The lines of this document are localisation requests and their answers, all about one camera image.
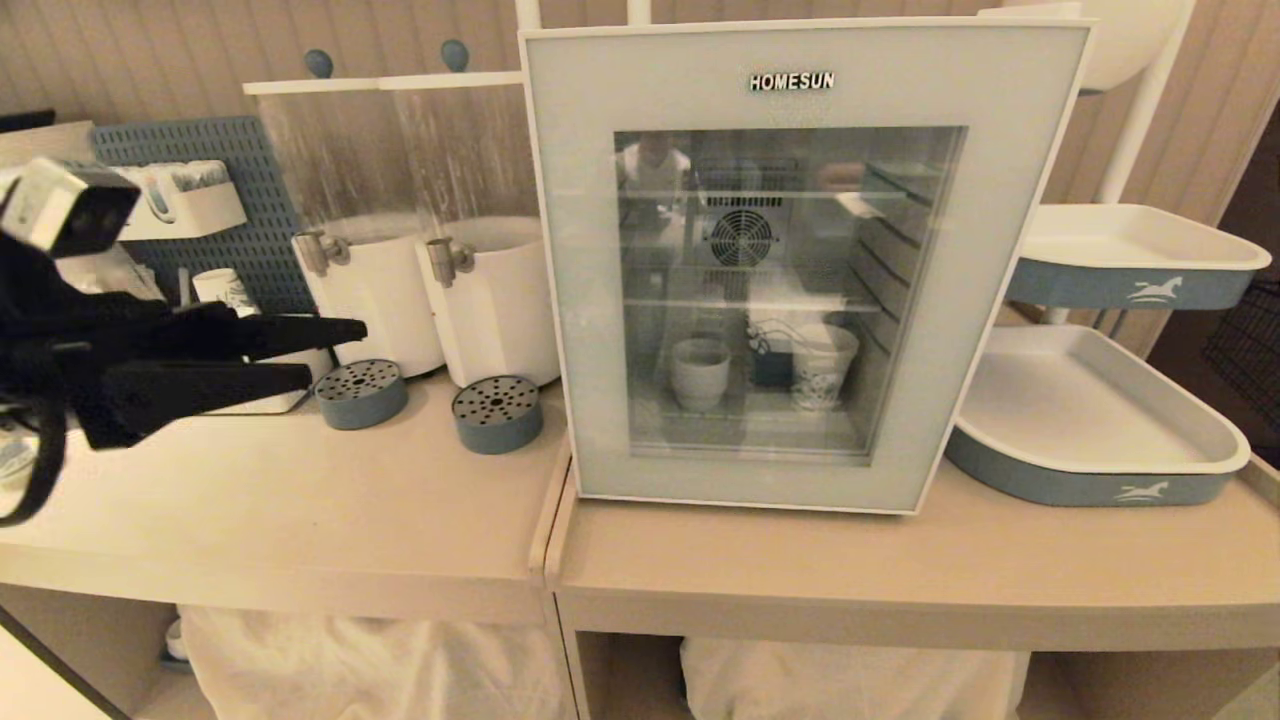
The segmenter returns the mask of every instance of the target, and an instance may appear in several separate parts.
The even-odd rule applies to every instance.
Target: white cloth
[[[568,720],[540,628],[184,606],[183,638],[219,720]]]
[[[686,638],[696,720],[1005,720],[1030,653]]]

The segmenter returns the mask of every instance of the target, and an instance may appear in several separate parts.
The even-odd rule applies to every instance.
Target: glass door
[[[616,132],[631,451],[865,461],[963,136]]]
[[[914,512],[1088,35],[526,33],[581,495]]]

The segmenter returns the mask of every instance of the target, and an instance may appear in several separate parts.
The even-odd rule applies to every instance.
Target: white plastic tray
[[[1041,205],[1021,256],[1080,268],[1258,270],[1271,264],[1252,242],[1146,205]]]
[[[992,331],[947,454],[1037,502],[1193,505],[1248,462],[1249,443],[1101,333],[1039,325]]]
[[[1078,325],[995,328],[956,424],[1069,473],[1234,473],[1249,460],[1230,420]]]
[[[1143,205],[1042,205],[1006,296],[1059,307],[1221,310],[1271,255]]]

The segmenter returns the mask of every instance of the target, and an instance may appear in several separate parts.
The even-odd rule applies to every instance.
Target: blue pegboard
[[[123,242],[129,255],[156,273],[160,290],[177,300],[178,268],[192,274],[236,268],[264,313],[314,313],[315,304],[289,238],[298,220],[284,190],[271,143],[255,117],[100,127],[93,151],[108,165],[221,160],[248,222],[206,237]]]

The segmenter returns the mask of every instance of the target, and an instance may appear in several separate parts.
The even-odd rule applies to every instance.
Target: drip tray
[[[1249,460],[1226,418],[1089,328],[995,328],[947,457],[1043,505],[1199,505]]]

